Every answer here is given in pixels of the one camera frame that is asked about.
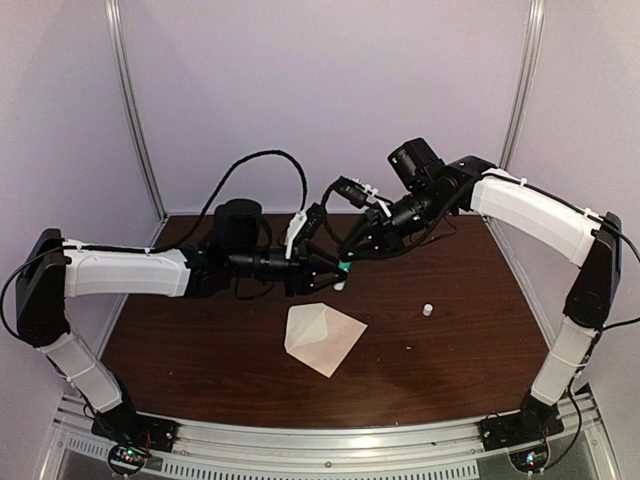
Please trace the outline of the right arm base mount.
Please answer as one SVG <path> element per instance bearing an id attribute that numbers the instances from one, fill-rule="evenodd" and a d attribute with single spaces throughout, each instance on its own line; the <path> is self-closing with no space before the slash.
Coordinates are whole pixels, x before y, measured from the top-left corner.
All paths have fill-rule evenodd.
<path id="1" fill-rule="evenodd" d="M 514 413 L 491 413 L 478 423 L 485 451 L 539 442 L 565 430 L 556 405 L 526 396 Z"/>

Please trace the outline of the white glue stick cap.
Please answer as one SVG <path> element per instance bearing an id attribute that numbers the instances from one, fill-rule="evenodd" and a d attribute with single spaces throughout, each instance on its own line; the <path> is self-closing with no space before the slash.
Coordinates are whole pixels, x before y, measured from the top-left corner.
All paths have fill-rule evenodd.
<path id="1" fill-rule="evenodd" d="M 422 314 L 424 317 L 430 317 L 433 314 L 434 307 L 430 303 L 426 303 L 423 305 Z"/>

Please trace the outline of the beige envelope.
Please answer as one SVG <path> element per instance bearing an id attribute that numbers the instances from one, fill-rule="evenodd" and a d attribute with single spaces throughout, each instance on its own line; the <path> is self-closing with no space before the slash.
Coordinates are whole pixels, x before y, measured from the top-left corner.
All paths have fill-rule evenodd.
<path id="1" fill-rule="evenodd" d="M 287 313 L 284 349 L 331 378 L 366 329 L 365 323 L 324 303 L 296 305 Z"/>

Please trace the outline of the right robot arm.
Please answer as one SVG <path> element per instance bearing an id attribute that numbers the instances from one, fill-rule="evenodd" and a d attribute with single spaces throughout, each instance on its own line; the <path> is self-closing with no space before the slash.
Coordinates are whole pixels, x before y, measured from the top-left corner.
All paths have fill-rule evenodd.
<path id="1" fill-rule="evenodd" d="M 621 276 L 619 217 L 574 206 L 476 156 L 445 163 L 422 138 L 405 142 L 387 161 L 407 193 L 364 210 L 339 242 L 342 260 L 401 256 L 445 216 L 465 211 L 511 226 L 577 269 L 559 333 L 512 423 L 519 440 L 535 440 L 605 330 Z"/>

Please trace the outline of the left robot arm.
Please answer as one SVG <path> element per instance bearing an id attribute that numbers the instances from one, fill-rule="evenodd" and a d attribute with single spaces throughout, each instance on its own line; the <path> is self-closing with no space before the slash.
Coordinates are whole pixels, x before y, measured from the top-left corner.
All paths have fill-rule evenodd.
<path id="1" fill-rule="evenodd" d="M 123 444 L 137 442 L 144 424 L 113 374 L 74 331 L 66 317 L 69 298 L 94 295 L 158 295 L 204 299 L 235 279 L 280 283 L 286 296 L 304 296 L 346 278 L 337 258 L 310 238 L 321 208 L 296 214 L 282 247 L 262 245 L 267 222 L 259 203 L 230 200 L 215 209 L 210 230 L 195 246 L 134 248 L 89 245 L 42 232 L 15 276 L 17 337 L 41 351 L 85 397 L 106 429 Z"/>

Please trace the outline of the green white glue stick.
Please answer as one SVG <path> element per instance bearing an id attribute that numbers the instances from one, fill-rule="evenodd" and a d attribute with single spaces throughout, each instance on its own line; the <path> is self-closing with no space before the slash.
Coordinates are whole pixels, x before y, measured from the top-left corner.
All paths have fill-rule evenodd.
<path id="1" fill-rule="evenodd" d="M 350 270 L 351 270 L 351 266 L 352 266 L 351 262 L 343 262 L 343 261 L 339 261 L 338 262 L 338 267 L 341 270 L 342 274 L 341 274 L 341 281 L 333 285 L 333 288 L 336 291 L 343 291 L 344 290 L 344 288 L 346 286 L 346 281 L 348 279 L 348 275 L 349 275 Z"/>

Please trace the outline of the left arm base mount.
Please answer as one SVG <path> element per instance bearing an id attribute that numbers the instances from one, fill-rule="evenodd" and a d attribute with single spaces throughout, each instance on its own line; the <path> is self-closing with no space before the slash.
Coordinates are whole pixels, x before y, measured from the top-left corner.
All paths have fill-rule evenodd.
<path id="1" fill-rule="evenodd" d="M 171 453 L 178 423 L 173 420 L 139 413 L 120 379 L 116 379 L 122 403 L 106 413 L 97 412 L 91 433 L 125 446 Z"/>

